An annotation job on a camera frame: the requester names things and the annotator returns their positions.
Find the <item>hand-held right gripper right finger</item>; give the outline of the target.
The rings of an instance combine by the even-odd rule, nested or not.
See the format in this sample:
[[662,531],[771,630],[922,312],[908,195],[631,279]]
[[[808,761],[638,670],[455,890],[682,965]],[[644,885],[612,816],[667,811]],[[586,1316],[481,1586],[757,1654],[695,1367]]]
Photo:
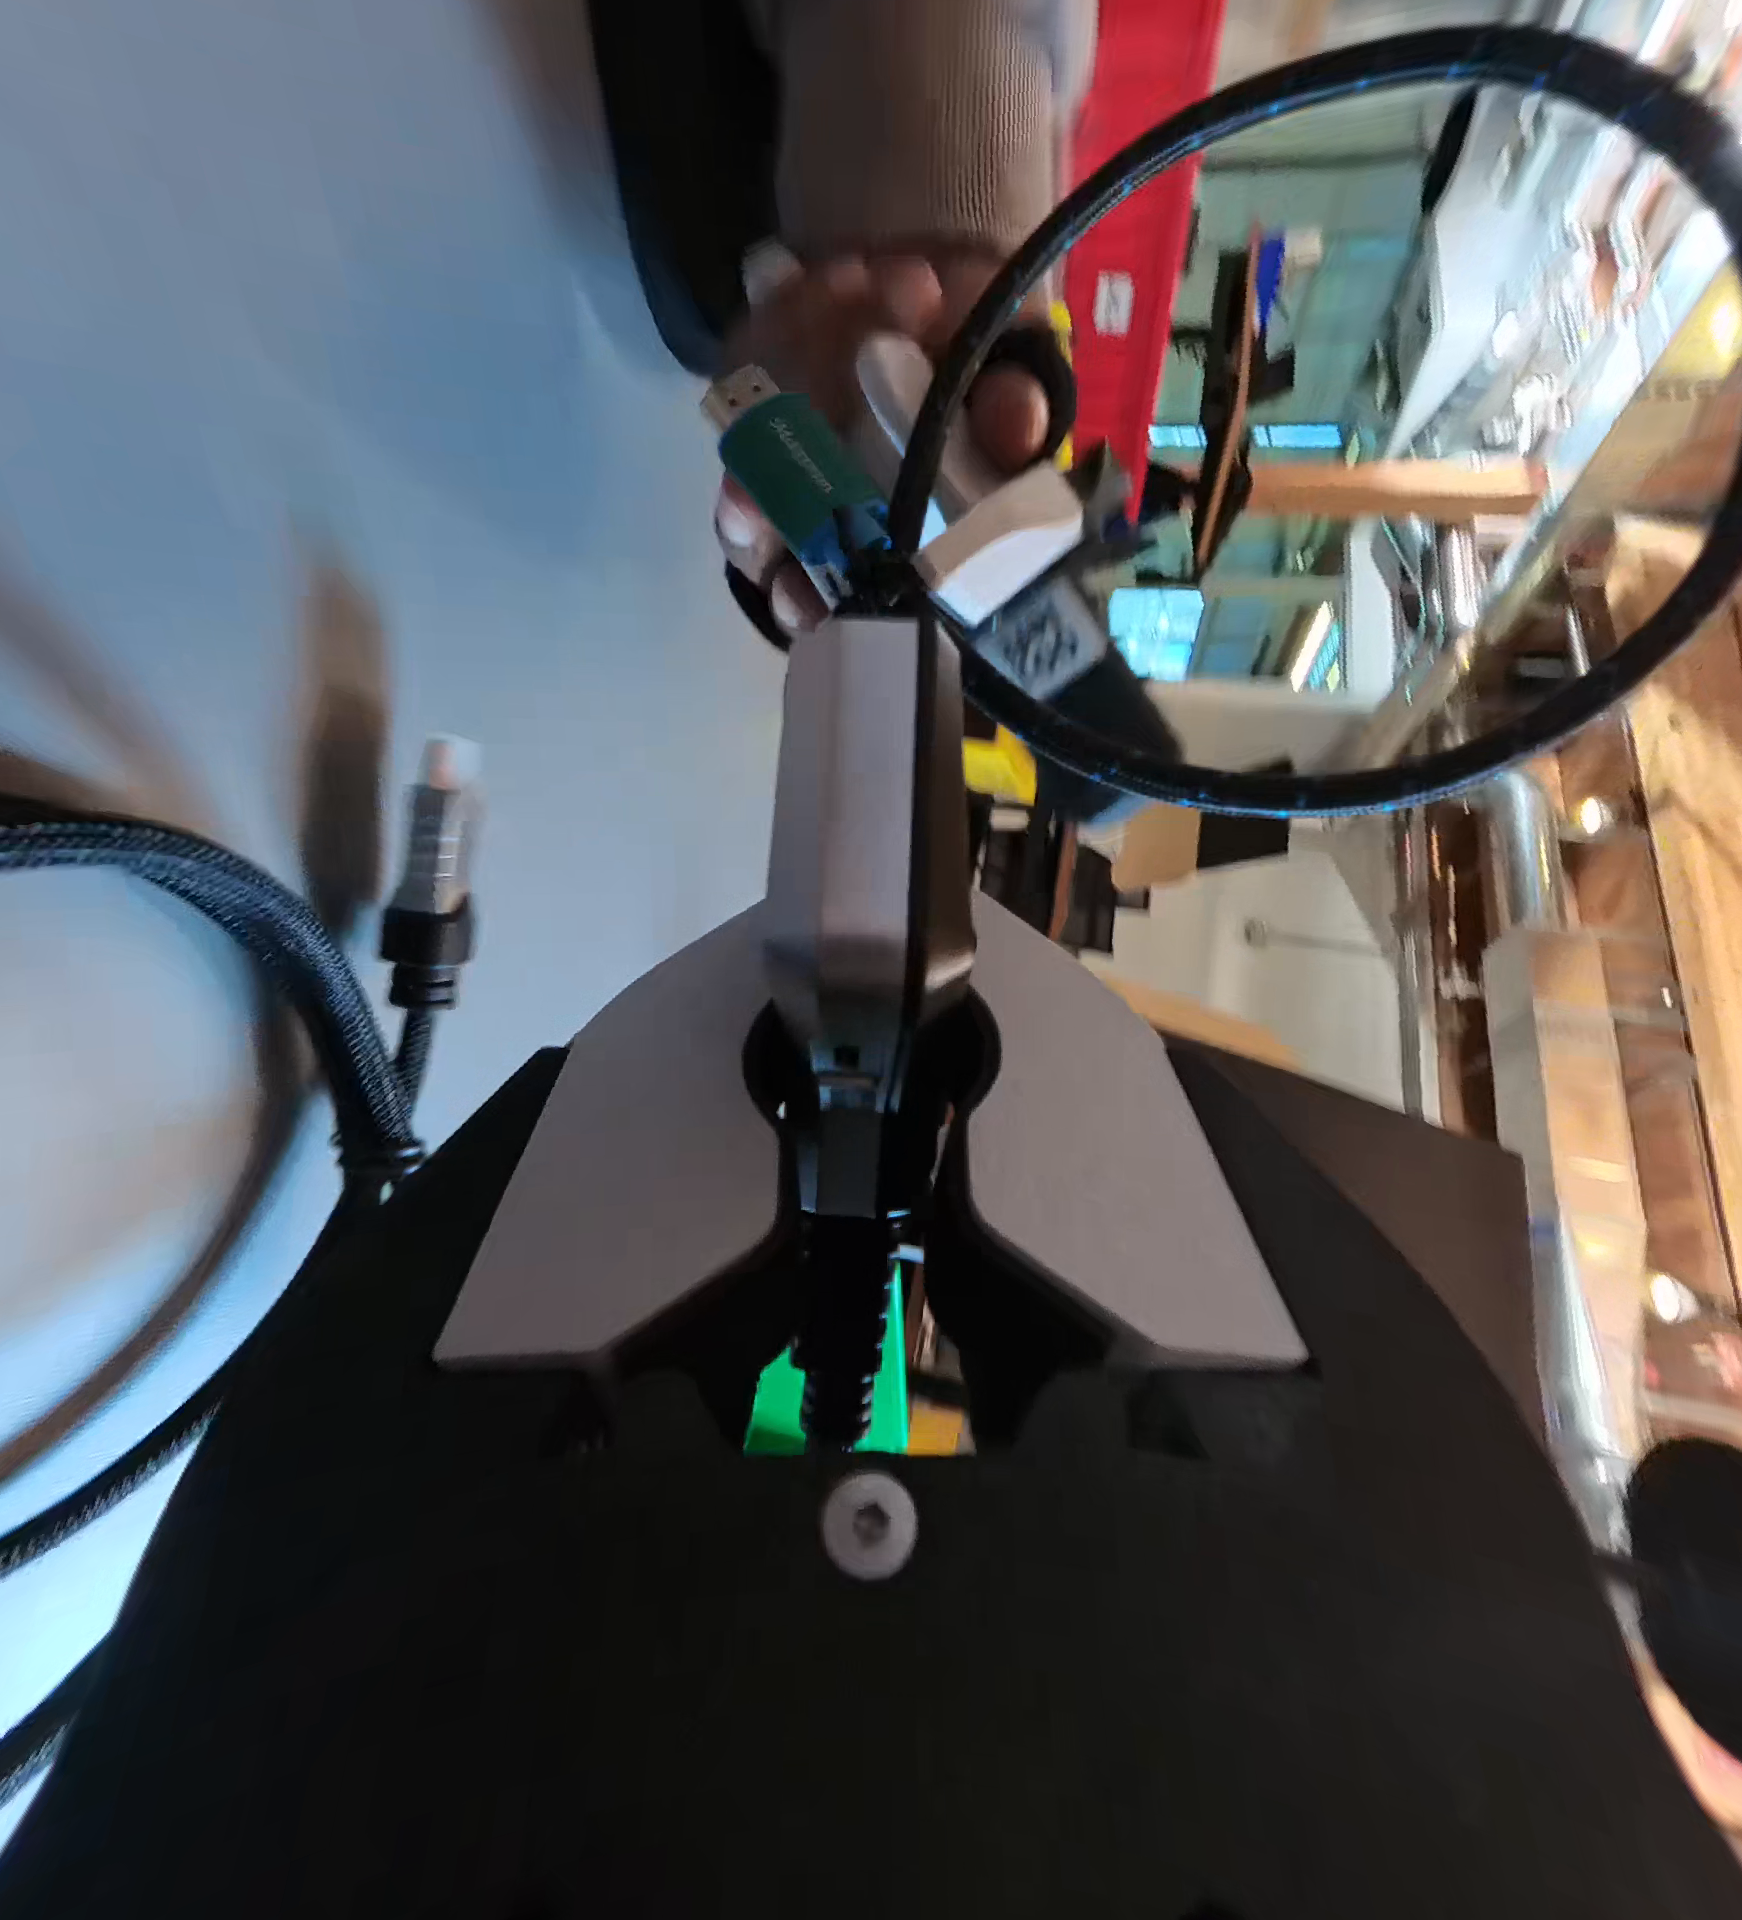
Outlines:
[[997,900],[973,916],[980,1083],[939,1171],[939,1326],[973,1438],[1017,1441],[1070,1373],[1303,1373],[1169,1046]]

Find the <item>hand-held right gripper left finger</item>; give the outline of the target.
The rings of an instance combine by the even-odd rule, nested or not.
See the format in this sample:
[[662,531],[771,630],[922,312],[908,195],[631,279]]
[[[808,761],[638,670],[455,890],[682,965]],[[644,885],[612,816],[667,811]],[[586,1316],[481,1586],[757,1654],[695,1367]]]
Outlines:
[[780,1141],[743,1075],[766,1012],[751,906],[572,1037],[434,1345],[452,1371],[620,1359],[780,1221]]

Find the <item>grey hdmi switch adapter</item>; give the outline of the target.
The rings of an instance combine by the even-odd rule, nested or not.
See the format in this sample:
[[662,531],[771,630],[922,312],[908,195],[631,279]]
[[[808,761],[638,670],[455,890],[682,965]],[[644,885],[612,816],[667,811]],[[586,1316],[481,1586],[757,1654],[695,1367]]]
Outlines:
[[808,1451],[867,1431],[903,1227],[980,1065],[957,649],[837,618],[788,654],[763,973],[788,1085]]

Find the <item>green plastic bin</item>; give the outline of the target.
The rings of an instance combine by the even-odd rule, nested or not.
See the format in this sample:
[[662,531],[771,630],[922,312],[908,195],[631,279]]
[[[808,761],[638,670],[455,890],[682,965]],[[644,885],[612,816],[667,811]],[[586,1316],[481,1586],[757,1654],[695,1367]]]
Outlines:
[[[870,1387],[869,1426],[856,1441],[857,1452],[908,1452],[912,1412],[905,1307],[906,1263],[893,1260],[888,1268],[888,1307],[879,1367]],[[808,1452],[810,1406],[810,1380],[797,1361],[796,1345],[788,1345],[758,1377],[741,1451],[746,1456]]]

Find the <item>person's left forearm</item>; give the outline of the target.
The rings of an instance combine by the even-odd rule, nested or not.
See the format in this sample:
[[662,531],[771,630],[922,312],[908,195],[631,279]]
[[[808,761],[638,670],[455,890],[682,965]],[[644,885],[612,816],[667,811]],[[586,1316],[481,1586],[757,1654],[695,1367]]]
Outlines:
[[1098,4],[751,4],[780,85],[780,241],[802,262],[1010,257],[1058,198]]

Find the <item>person's left hand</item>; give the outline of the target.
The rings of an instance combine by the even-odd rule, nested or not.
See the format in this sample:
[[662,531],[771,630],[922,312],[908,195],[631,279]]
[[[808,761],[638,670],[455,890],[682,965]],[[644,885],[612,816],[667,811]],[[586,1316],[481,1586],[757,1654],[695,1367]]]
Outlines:
[[[721,343],[721,373],[758,367],[780,387],[810,397],[849,437],[862,415],[857,354],[879,335],[913,341],[937,362],[959,337],[999,257],[966,249],[906,244],[900,253],[784,257],[758,300],[740,312]],[[981,371],[965,394],[980,455],[1000,473],[1038,462],[1052,430],[1052,402],[1040,378],[1017,362]],[[803,565],[758,504],[731,473],[721,478],[714,527],[731,581],[743,581],[741,608],[783,651],[830,618]]]

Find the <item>black round object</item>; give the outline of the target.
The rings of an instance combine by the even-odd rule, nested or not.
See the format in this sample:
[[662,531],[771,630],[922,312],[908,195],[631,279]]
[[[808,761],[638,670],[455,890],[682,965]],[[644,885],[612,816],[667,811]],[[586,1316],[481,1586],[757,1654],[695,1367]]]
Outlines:
[[1625,1523],[1652,1662],[1742,1763],[1742,1451],[1700,1435],[1662,1442],[1628,1476]]

